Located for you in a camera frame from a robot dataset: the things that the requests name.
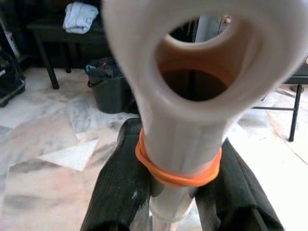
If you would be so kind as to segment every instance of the black table leg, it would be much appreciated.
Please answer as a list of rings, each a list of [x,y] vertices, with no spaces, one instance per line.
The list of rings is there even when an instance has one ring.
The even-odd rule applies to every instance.
[[[43,46],[43,42],[42,42],[42,40],[41,40],[41,38],[40,38],[40,36],[37,32],[34,32],[34,36],[35,36],[35,39],[37,41],[37,44],[38,44],[38,47],[39,47],[38,49],[39,49],[39,52],[42,56],[43,62],[44,62],[46,69],[48,71],[52,87],[53,87],[53,89],[59,89],[59,83],[58,83],[56,74],[54,73],[53,67],[50,64],[50,61],[48,59],[48,56],[47,56],[46,51],[45,51],[44,46]]]
[[[78,57],[79,59],[81,59],[81,58],[82,58],[82,53],[81,53],[80,44],[79,44],[79,43],[76,43],[76,44],[75,44],[75,47],[76,47],[77,57]]]
[[[299,84],[297,85],[297,90],[296,90],[294,111],[293,111],[292,124],[291,124],[291,132],[290,132],[290,137],[289,137],[290,142],[294,140],[294,133],[295,133],[295,128],[296,128],[296,121],[297,121],[297,114],[298,114],[298,109],[299,109],[301,91],[302,91],[302,85]]]
[[[69,48],[67,43],[62,42],[60,43],[60,52],[61,52],[61,56],[64,62],[64,66],[65,66],[65,71],[67,73],[71,73],[71,60],[70,60],[70,54],[69,54]]]

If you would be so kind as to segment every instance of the white pvc pipe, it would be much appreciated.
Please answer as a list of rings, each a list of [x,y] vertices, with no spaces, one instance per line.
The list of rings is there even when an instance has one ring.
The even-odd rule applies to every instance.
[[[307,54],[307,12],[305,0],[105,0],[104,27],[136,97],[149,159],[182,177],[204,170],[241,113],[300,65]],[[232,15],[231,25],[207,42],[166,36],[197,15],[222,13]],[[186,100],[161,75],[181,69],[216,76],[227,90],[202,102]],[[174,222],[181,217],[176,208],[185,208],[182,216],[189,208],[182,200],[186,191],[166,187],[164,196],[152,198],[152,212]],[[173,213],[166,198],[179,202]]]

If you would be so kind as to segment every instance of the gray marble tile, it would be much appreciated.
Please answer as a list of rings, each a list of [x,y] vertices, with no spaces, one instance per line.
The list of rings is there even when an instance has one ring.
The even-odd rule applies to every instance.
[[[77,144],[67,114],[23,123],[0,140],[0,191],[10,165]]]
[[[12,166],[1,230],[79,230],[98,174],[116,148],[116,137],[106,137],[100,143],[82,172],[40,159]]]
[[[85,92],[80,97],[68,103],[68,113],[76,133],[84,132],[115,122],[124,122],[135,114],[107,114],[101,112],[96,105],[92,92]]]
[[[11,128],[0,126],[0,139],[4,138],[11,130]]]

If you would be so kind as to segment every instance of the black bench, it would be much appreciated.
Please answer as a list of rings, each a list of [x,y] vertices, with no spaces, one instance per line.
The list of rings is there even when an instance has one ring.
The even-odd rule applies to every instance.
[[[98,16],[92,24],[90,31],[86,34],[72,34],[67,33],[63,28],[64,11],[49,14],[27,26],[35,36],[40,54],[47,68],[53,89],[58,89],[59,84],[53,70],[53,66],[44,49],[44,42],[56,42],[60,45],[61,56],[63,57],[66,72],[71,72],[70,54],[68,43],[75,43],[77,45],[77,52],[80,54],[79,44],[103,44],[107,46],[107,40],[103,32],[103,26]]]

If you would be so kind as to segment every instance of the metal chair leg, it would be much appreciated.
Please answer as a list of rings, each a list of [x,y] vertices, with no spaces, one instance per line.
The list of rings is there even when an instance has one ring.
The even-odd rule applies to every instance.
[[[296,97],[295,97],[295,104],[294,104],[294,111],[293,111],[293,117],[292,117],[289,142],[294,141],[294,133],[295,133],[295,128],[296,128],[296,121],[297,121],[297,114],[298,114],[298,109],[299,109],[301,91],[302,91],[302,85],[299,84],[297,85],[297,90],[296,90]]]
[[[59,89],[59,83],[58,83],[56,74],[54,73],[53,67],[50,64],[50,61],[48,59],[48,56],[47,56],[46,51],[45,51],[44,46],[43,46],[43,42],[42,42],[38,33],[35,32],[34,36],[35,36],[35,39],[36,39],[38,47],[39,47],[38,49],[39,49],[40,55],[42,56],[43,62],[44,62],[46,69],[48,71],[52,87],[53,87],[53,89]]]

